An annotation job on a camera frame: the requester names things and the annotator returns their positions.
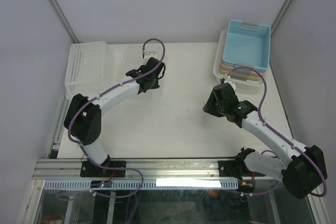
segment blue basket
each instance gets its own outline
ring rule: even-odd
[[[271,28],[230,20],[222,63],[232,67],[249,66],[265,72],[269,66]]]

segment white table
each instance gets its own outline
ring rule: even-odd
[[[117,80],[123,56],[129,45],[111,45]],[[260,140],[225,118],[203,112],[212,88],[217,84],[212,74],[217,43],[166,44],[168,66],[163,97],[157,105],[123,102],[102,119],[100,141],[113,158],[198,158],[231,157],[242,147],[257,151],[268,149]],[[266,73],[268,94],[263,115],[290,135],[280,97],[270,70]],[[240,100],[258,106],[258,94],[237,89]],[[80,158],[79,147],[70,142],[65,130],[58,158]]]

